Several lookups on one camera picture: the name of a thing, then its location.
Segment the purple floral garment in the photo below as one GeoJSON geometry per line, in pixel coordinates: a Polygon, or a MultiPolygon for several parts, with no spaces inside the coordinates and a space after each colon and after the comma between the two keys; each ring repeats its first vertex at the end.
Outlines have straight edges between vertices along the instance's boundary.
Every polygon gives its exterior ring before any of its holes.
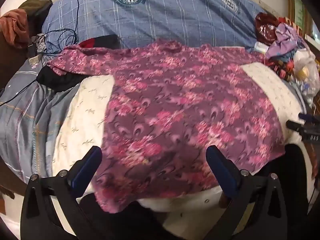
{"type": "Polygon", "coordinates": [[[172,198],[218,185],[206,162],[215,145],[251,172],[284,153],[276,111],[243,70],[261,62],[244,48],[156,41],[119,49],[103,119],[103,159],[92,184],[100,207],[172,198]]]}

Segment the cream leaf-print pillow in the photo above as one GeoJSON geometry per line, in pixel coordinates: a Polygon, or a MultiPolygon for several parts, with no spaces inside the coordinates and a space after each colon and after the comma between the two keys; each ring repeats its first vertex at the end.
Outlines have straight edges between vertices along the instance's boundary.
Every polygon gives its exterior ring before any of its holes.
{"type": "MultiPolygon", "coordinates": [[[[300,136],[294,132],[290,132],[285,127],[285,122],[288,118],[296,118],[300,111],[300,105],[293,97],[293,94],[267,66],[255,62],[244,64],[242,68],[257,83],[272,103],[281,124],[284,145],[296,144],[303,146],[300,136]]],[[[110,75],[92,76],[81,82],[79,90],[71,101],[67,116],[56,139],[52,163],[54,172],[62,168],[71,167],[92,146],[99,146],[101,148],[104,130],[103,119],[113,85],[114,78],[110,75]]],[[[85,191],[85,195],[92,194],[95,196],[92,184],[93,178],[85,191]]],[[[145,204],[150,204],[152,201],[160,202],[164,199],[193,197],[217,190],[218,188],[219,186],[217,185],[208,190],[178,197],[143,198],[139,200],[145,204]]]]}

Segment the lilac cloth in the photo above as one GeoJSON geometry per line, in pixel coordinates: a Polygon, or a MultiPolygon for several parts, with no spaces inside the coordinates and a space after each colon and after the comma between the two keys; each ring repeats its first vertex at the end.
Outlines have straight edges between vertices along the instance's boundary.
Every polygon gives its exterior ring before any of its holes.
{"type": "Polygon", "coordinates": [[[280,23],[275,31],[276,40],[269,46],[265,59],[283,56],[292,50],[305,48],[305,42],[297,31],[286,23],[280,23]]]}

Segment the dark red plastic bag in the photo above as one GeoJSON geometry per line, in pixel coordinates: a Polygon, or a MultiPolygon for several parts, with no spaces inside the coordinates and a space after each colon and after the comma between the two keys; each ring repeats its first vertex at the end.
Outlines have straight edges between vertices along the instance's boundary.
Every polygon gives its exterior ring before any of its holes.
{"type": "Polygon", "coordinates": [[[272,14],[260,12],[255,18],[255,34],[257,41],[270,46],[275,40],[276,28],[280,22],[272,14]]]}

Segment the black and red garment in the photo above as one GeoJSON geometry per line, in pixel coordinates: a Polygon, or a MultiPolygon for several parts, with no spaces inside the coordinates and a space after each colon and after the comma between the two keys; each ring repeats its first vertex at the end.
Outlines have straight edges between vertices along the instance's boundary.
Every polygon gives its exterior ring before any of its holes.
{"type": "Polygon", "coordinates": [[[114,55],[120,49],[116,34],[90,38],[68,46],[40,70],[36,81],[55,92],[64,92],[90,76],[108,75],[114,55]]]}

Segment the blue plaid quilt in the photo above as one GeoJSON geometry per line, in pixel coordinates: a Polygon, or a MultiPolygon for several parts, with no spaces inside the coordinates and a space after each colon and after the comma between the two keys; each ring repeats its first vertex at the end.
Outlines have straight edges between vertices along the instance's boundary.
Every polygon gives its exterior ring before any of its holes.
{"type": "Polygon", "coordinates": [[[122,48],[143,47],[159,38],[190,47],[252,47],[255,17],[262,11],[251,0],[58,0],[42,31],[50,53],[112,34],[122,48]]]}

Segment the orange cloth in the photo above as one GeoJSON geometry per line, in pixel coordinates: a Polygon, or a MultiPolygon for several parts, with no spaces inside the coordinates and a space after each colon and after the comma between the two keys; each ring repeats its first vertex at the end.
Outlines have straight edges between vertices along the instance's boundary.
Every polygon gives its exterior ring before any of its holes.
{"type": "Polygon", "coordinates": [[[14,9],[1,17],[1,32],[6,42],[17,48],[27,48],[29,44],[29,24],[23,9],[14,9]]]}

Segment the dark olive cloth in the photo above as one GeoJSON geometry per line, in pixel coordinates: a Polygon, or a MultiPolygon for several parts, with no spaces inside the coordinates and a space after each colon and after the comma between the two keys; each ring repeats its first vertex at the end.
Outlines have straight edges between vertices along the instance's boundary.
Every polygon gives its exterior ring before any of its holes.
{"type": "Polygon", "coordinates": [[[27,13],[30,37],[42,33],[42,26],[52,5],[52,0],[26,0],[18,7],[27,13]]]}

